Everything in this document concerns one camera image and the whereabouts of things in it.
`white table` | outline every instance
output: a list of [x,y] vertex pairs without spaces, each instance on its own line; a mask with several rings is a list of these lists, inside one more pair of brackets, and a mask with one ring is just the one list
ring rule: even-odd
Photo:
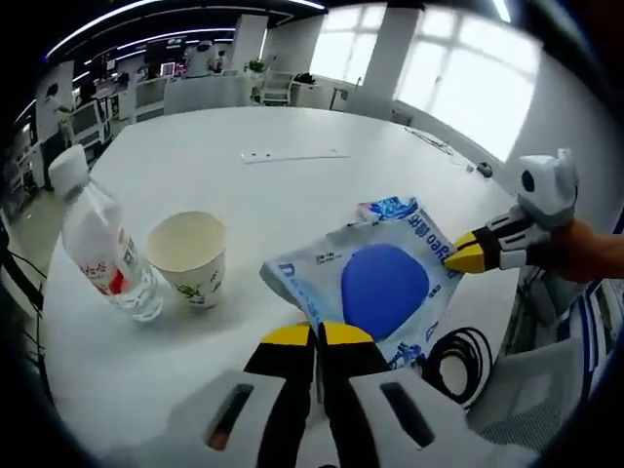
[[[327,154],[331,147],[351,157],[253,165],[240,157],[302,148]],[[171,302],[155,322],[135,323],[99,296],[57,243],[44,317],[48,374],[69,428],[95,453],[163,431],[173,405],[242,366],[268,332],[300,320],[260,280],[262,261],[338,228],[358,202],[415,194],[451,239],[508,210],[509,195],[469,174],[467,164],[402,126],[326,110],[229,108],[126,128],[93,177],[122,201],[139,246],[175,212],[217,215],[228,228],[224,300],[207,313]],[[439,332],[479,328],[496,355],[517,282],[518,270],[466,276]],[[300,459],[322,465],[317,445],[324,438],[304,440]]]

